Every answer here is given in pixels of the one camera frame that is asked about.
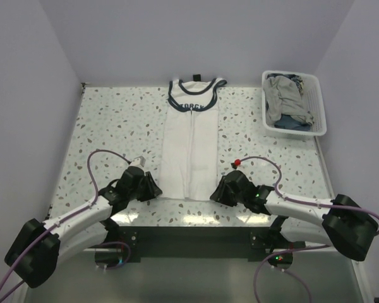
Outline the white motorcycle print tank top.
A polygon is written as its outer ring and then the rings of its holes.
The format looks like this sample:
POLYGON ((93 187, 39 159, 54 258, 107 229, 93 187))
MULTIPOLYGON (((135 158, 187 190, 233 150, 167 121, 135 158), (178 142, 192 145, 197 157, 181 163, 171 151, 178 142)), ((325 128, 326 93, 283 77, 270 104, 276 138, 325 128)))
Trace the white motorcycle print tank top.
POLYGON ((166 199, 207 201, 218 179, 218 90, 223 78, 169 83, 158 186, 166 199))

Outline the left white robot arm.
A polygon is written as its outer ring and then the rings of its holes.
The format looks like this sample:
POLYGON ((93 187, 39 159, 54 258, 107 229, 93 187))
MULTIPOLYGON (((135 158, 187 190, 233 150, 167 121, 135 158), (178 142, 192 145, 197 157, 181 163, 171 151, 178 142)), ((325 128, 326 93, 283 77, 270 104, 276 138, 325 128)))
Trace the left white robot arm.
POLYGON ((112 247, 118 232, 106 226, 116 213, 125 210, 131 201, 148 201, 162 194, 150 172, 129 166, 121 178, 106 187, 83 205, 60 217, 44 222, 31 219, 26 222, 4 262, 31 288, 48 280, 60 259, 65 259, 90 246, 101 244, 112 247), (99 224, 96 236, 89 227, 99 224))

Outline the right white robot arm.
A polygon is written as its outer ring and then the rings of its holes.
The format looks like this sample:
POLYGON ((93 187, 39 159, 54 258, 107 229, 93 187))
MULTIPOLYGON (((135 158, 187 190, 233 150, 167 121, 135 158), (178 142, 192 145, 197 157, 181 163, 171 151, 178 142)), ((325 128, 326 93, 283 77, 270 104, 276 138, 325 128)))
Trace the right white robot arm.
POLYGON ((274 217, 263 238, 272 247, 312 242, 334 247, 349 259, 364 261, 379 233, 379 220, 346 195, 334 199, 288 195, 274 186, 256 186, 238 170, 222 177, 210 198, 226 206, 241 203, 253 213, 274 217))

